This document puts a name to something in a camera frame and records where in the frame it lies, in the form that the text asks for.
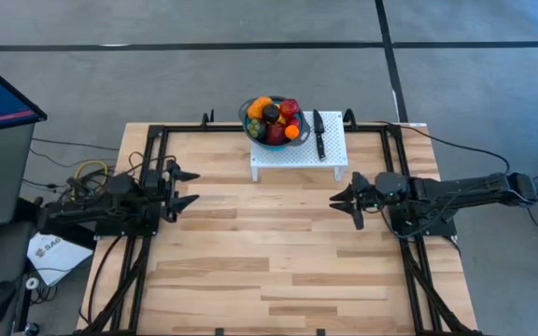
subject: gray carpet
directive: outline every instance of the gray carpet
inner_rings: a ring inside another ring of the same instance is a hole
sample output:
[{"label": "gray carpet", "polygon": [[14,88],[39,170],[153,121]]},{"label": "gray carpet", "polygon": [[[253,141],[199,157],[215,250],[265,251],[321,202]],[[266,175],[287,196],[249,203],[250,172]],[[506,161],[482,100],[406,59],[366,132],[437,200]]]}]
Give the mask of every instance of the gray carpet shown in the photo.
[{"label": "gray carpet", "polygon": [[[538,41],[536,0],[385,6],[394,42]],[[373,1],[0,0],[0,44],[380,39]],[[395,56],[410,121],[538,175],[538,49],[396,49]],[[0,74],[50,115],[35,136],[108,147],[120,145],[126,122],[195,121],[211,108],[217,120],[235,120],[239,103],[260,93],[294,96],[305,108],[351,107],[359,120],[397,118],[382,49],[0,52]],[[116,155],[41,143],[33,149],[62,163]],[[442,178],[503,168],[440,144],[435,154]],[[63,183],[73,172],[31,156],[25,177]],[[538,204],[532,212],[538,220]],[[456,221],[479,327],[538,335],[538,229],[526,210],[483,206],[460,211]],[[87,277],[88,270],[73,272],[58,298],[34,306],[30,319],[46,334],[71,332]]]}]

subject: fruit bowl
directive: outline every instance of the fruit bowl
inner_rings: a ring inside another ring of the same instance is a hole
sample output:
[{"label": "fruit bowl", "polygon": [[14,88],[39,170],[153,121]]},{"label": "fruit bowl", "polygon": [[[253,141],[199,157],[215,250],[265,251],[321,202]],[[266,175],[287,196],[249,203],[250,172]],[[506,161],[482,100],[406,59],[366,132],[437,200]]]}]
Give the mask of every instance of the fruit bowl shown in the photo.
[{"label": "fruit bowl", "polygon": [[[273,100],[273,104],[275,105],[281,104],[286,99],[280,96],[269,96],[269,98]],[[248,125],[251,123],[252,119],[248,116],[247,112],[248,112],[248,108],[254,103],[256,99],[257,98],[251,98],[251,99],[246,100],[238,109],[238,117],[242,121],[242,128],[244,129],[244,133],[247,135],[250,141],[252,141],[253,143],[263,148],[267,148],[269,150],[280,150],[288,146],[290,147],[299,146],[303,144],[304,141],[306,141],[310,133],[310,127],[308,126],[308,123],[304,119],[304,114],[302,110],[293,116],[293,118],[297,118],[300,121],[299,133],[298,133],[298,136],[296,136],[295,138],[291,140],[287,139],[283,144],[275,146],[275,145],[265,144],[259,141],[259,139],[257,139],[256,137],[252,136],[248,129]]]}]

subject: kitchen knife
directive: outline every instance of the kitchen knife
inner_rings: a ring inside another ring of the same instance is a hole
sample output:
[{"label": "kitchen knife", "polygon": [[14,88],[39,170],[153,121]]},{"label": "kitchen knife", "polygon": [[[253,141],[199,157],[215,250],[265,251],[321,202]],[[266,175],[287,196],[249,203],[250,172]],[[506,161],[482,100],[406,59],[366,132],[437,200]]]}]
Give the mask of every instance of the kitchen knife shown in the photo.
[{"label": "kitchen knife", "polygon": [[325,132],[323,118],[317,110],[313,110],[313,123],[315,124],[315,136],[317,137],[317,153],[319,160],[325,160],[325,146],[323,145],[322,134]]}]

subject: wooden table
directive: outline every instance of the wooden table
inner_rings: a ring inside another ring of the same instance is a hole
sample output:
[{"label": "wooden table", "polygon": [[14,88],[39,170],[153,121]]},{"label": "wooden table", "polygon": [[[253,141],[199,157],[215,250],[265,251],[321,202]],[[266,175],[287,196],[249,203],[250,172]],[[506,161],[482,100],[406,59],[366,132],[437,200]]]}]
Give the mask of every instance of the wooden table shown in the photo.
[{"label": "wooden table", "polygon": [[[116,172],[130,168],[131,152],[143,151],[148,127],[126,125]],[[411,174],[438,178],[431,140],[409,130],[403,137]],[[379,135],[347,134],[342,182],[328,169],[291,169],[267,170],[254,183],[249,150],[243,133],[170,134],[167,153],[202,176],[179,184],[180,191],[201,198],[177,223],[160,223],[152,240],[138,334],[213,334],[215,328],[226,334],[413,334],[398,240],[380,215],[366,214],[364,231],[356,231],[349,216],[328,206],[352,172],[374,180],[386,170]],[[101,240],[95,250],[83,312],[111,241]],[[436,289],[460,321],[476,328],[458,252],[442,238],[428,237],[426,244]],[[104,266],[95,312],[117,288],[124,246],[122,239]],[[129,293],[124,328],[131,303]]]}]

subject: white rack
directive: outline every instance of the white rack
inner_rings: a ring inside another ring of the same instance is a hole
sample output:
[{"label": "white rack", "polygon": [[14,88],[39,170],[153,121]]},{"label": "white rack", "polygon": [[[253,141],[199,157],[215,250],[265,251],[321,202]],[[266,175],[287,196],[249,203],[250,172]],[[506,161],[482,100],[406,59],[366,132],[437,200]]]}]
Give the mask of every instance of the white rack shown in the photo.
[{"label": "white rack", "polygon": [[346,137],[340,111],[319,111],[325,132],[322,134],[325,160],[319,160],[313,112],[305,111],[304,119],[310,126],[308,139],[296,147],[269,150],[253,142],[250,146],[252,180],[259,180],[261,168],[333,168],[335,179],[341,180],[347,168]]}]

